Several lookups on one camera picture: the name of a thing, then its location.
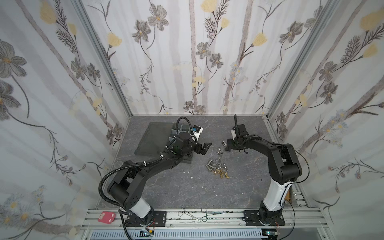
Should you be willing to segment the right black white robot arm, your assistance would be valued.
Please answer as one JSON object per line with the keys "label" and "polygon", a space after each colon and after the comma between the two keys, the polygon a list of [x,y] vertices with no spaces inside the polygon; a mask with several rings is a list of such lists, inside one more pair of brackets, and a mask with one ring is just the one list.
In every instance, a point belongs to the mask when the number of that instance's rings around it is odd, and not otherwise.
{"label": "right black white robot arm", "polygon": [[225,150],[237,150],[243,154],[254,150],[267,157],[271,183],[256,213],[256,221],[264,226],[275,223],[282,226],[283,200],[289,188],[303,173],[294,147],[291,144],[273,143],[260,136],[250,135],[244,124],[235,123],[232,138],[227,140]]}

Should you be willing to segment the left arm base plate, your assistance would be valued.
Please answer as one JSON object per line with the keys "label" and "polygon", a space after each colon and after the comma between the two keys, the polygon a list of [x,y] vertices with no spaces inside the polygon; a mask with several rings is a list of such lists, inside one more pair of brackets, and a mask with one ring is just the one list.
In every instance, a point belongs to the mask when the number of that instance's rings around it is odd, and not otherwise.
{"label": "left arm base plate", "polygon": [[167,220],[166,211],[153,211],[152,219],[146,222],[146,220],[140,219],[135,214],[128,214],[124,217],[125,225],[127,227],[164,227]]}

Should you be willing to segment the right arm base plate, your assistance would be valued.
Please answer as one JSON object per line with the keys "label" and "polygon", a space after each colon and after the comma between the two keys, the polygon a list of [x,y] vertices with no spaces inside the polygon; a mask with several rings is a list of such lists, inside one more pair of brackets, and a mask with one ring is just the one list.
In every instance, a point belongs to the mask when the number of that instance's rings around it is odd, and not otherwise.
{"label": "right arm base plate", "polygon": [[243,221],[246,222],[248,227],[250,226],[265,226],[265,227],[273,227],[273,226],[285,226],[285,220],[282,214],[282,210],[280,211],[265,211],[265,210],[254,210],[254,211],[244,211]]}

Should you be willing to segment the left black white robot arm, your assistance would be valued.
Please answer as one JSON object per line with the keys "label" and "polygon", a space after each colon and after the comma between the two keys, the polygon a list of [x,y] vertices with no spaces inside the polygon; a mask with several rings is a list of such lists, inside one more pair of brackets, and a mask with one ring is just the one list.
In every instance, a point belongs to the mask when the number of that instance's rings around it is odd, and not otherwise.
{"label": "left black white robot arm", "polygon": [[173,169],[193,152],[205,155],[211,146],[212,143],[200,144],[196,136],[181,132],[157,159],[141,163],[127,161],[102,177],[99,195],[104,201],[122,208],[124,214],[132,212],[141,225],[148,226],[154,221],[154,209],[142,197],[147,181]]}

